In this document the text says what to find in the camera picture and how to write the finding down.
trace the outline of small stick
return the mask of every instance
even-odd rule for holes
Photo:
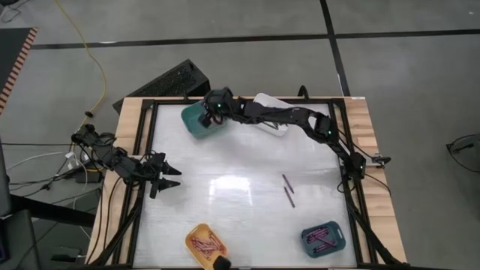
[[[322,245],[320,245],[320,246],[318,246],[318,247],[315,247],[315,248],[313,249],[313,252],[314,252],[314,253],[319,253],[320,251],[324,251],[324,250],[327,249],[327,248],[330,248],[330,247],[329,247],[327,244],[322,244]]]
[[[317,235],[315,235],[314,237],[315,237],[316,240],[320,240],[321,242],[324,242],[324,243],[330,245],[331,247],[334,247],[334,246],[335,246],[335,244],[334,244],[333,242],[326,241],[326,240],[325,240],[324,238],[322,238],[322,237],[319,237],[319,236],[317,236]]]
[[[310,235],[307,237],[307,243],[315,242],[317,241],[317,237],[325,237],[327,236],[326,234],[319,234],[319,235]]]
[[[313,232],[309,232],[306,236],[312,236],[312,235],[316,235],[316,234],[328,234],[328,229],[315,229]]]
[[[209,234],[208,234],[208,238],[210,239],[210,241],[211,241],[216,247],[219,248],[219,247],[221,246],[220,242],[217,241],[217,238],[215,237],[214,234],[209,233]]]
[[[282,174],[282,177],[283,177],[283,180],[285,180],[285,183],[286,183],[286,185],[288,186],[288,188],[290,189],[290,191],[292,191],[292,194],[295,194],[295,192],[293,192],[293,187],[292,187],[292,186],[290,185],[290,183],[288,182],[287,177],[286,177],[284,174]]]
[[[295,203],[293,203],[292,197],[290,196],[290,193],[288,193],[287,188],[283,187],[283,189],[285,190],[286,196],[288,197],[288,200],[290,201],[290,204],[292,204],[292,207],[295,208]]]

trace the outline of concrete floor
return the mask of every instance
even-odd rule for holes
[[[89,42],[248,35],[325,34],[316,0],[61,0]],[[477,29],[477,1],[328,1],[337,33]],[[31,0],[0,27],[38,26],[36,44],[78,43],[51,0]],[[480,36],[339,40],[350,92],[365,96],[386,170],[406,256],[415,266],[480,266],[480,177],[460,168],[445,144],[479,132]],[[212,87],[236,94],[341,95],[327,40],[135,46],[92,49],[108,81],[93,120],[114,132],[110,106],[190,58]],[[4,142],[68,143],[100,96],[101,75],[83,49],[31,51],[0,118]],[[5,146],[7,163],[66,147]],[[12,169],[13,181],[50,177],[62,156]],[[36,200],[52,202],[82,186],[62,181]],[[23,193],[34,191],[25,188]],[[449,233],[452,227],[455,233]],[[85,237],[76,229],[78,238]]]

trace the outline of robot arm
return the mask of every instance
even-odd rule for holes
[[[95,132],[91,124],[83,125],[71,137],[72,142],[80,147],[90,147],[98,156],[97,162],[108,170],[114,170],[126,184],[137,185],[139,182],[151,182],[150,197],[154,199],[157,193],[180,185],[177,181],[166,180],[162,175],[181,175],[165,160],[165,153],[149,154],[144,163],[128,157],[123,148],[113,146],[113,135],[105,140],[103,134]]]
[[[236,100],[228,88],[210,91],[203,99],[203,106],[207,113],[201,115],[199,121],[206,128],[212,122],[221,123],[224,119],[248,125],[274,122],[299,126],[312,140],[330,147],[343,161],[350,177],[365,177],[365,158],[357,152],[350,153],[340,144],[335,123],[320,112],[302,107],[281,109],[249,100]]]

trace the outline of teal container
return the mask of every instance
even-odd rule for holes
[[[199,117],[204,113],[207,112],[202,106],[202,101],[192,104],[181,111],[181,120],[183,120],[188,132],[197,139],[205,138],[226,126],[226,121],[224,119],[222,124],[215,124],[212,122],[208,128],[203,127],[199,121]]]
[[[308,256],[318,258],[343,250],[347,243],[338,223],[330,221],[301,231],[301,244]]]

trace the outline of white cable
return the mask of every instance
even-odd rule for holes
[[[83,192],[87,188],[87,184],[89,183],[89,172],[87,171],[87,168],[85,167],[85,165],[83,165],[82,162],[79,162],[77,160],[77,155],[75,153],[73,153],[73,159],[75,160],[76,165],[80,164],[83,167],[83,170],[85,170],[85,185],[82,188],[82,192]],[[73,200],[73,210],[75,210],[75,203],[76,202],[77,202],[77,197]],[[79,227],[82,230],[82,232],[85,233],[85,235],[88,237],[88,239],[90,239],[90,235],[85,231],[85,229],[83,229],[82,226],[79,226]]]
[[[7,170],[9,170],[9,169],[11,169],[11,168],[13,168],[13,167],[17,167],[17,166],[19,166],[20,164],[23,164],[23,163],[25,163],[25,162],[27,162],[27,161],[34,160],[35,158],[42,158],[42,157],[46,157],[46,156],[50,156],[50,155],[60,155],[60,154],[64,154],[64,153],[65,153],[65,152],[53,152],[53,153],[39,154],[39,155],[36,155],[36,156],[33,156],[33,157],[29,157],[29,158],[27,158],[27,159],[24,159],[24,160],[22,160],[22,161],[20,161],[20,162],[17,162],[17,163],[15,163],[15,164],[12,165],[12,166],[7,167]]]

